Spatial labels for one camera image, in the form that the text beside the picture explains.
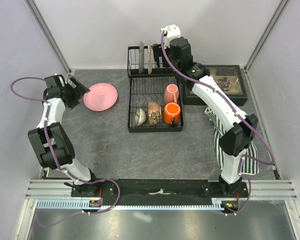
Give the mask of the speckled cream plate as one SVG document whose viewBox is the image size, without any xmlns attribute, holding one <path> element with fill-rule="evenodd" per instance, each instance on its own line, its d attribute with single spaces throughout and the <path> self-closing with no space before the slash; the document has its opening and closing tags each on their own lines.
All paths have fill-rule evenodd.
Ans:
<svg viewBox="0 0 300 240">
<path fill-rule="evenodd" d="M 153 60 L 152 60 L 153 49 L 151 45 L 147 46 L 147 51 L 148 51 L 148 74 L 151 74 L 153 69 Z"/>
</svg>

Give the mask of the grey glass plate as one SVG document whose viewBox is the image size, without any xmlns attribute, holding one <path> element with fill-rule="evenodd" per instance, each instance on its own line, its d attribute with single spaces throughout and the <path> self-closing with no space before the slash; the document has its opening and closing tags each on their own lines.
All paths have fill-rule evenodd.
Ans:
<svg viewBox="0 0 300 240">
<path fill-rule="evenodd" d="M 139 74 L 144 72 L 144 43 L 142 41 L 139 42 Z"/>
</svg>

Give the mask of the pink plate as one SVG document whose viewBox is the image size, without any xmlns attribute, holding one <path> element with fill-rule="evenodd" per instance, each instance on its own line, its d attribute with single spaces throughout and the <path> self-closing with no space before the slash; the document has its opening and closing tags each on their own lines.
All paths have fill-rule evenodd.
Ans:
<svg viewBox="0 0 300 240">
<path fill-rule="evenodd" d="M 109 83 L 95 84 L 83 96 L 85 106 L 95 112 L 105 111 L 113 107 L 117 99 L 118 91 Z"/>
</svg>

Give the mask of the pink patterned bowl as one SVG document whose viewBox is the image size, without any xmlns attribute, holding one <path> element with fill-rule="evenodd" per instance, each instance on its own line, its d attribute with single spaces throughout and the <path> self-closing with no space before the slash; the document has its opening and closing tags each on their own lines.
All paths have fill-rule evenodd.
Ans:
<svg viewBox="0 0 300 240">
<path fill-rule="evenodd" d="M 161 106 L 154 101 L 148 101 L 148 122 L 150 126 L 156 125 L 162 118 Z"/>
</svg>

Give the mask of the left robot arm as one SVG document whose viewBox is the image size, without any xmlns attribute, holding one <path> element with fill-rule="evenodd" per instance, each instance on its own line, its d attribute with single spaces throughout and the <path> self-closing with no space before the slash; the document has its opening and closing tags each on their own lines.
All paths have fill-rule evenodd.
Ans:
<svg viewBox="0 0 300 240">
<path fill-rule="evenodd" d="M 43 168 L 57 170 L 72 179 L 71 187 L 80 196 L 95 197 L 100 185 L 95 174 L 75 156 L 72 142 L 61 125 L 66 109 L 73 109 L 90 90 L 74 76 L 68 80 L 60 74 L 44 78 L 43 113 L 37 127 L 28 132 L 28 139 Z"/>
</svg>

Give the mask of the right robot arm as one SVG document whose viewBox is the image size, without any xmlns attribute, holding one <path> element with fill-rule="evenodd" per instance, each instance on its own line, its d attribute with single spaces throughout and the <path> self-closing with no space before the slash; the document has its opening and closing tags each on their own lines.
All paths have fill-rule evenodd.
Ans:
<svg viewBox="0 0 300 240">
<path fill-rule="evenodd" d="M 237 190 L 243 154 L 247 152 L 255 137 L 258 118 L 247 115 L 237 107 L 214 81 L 208 69 L 193 60 L 191 46 L 187 39 L 180 37 L 170 42 L 152 45 L 154 62 L 157 66 L 170 67 L 177 79 L 198 96 L 220 120 L 224 134 L 218 145 L 224 155 L 219 183 L 221 195 L 229 197 Z"/>
</svg>

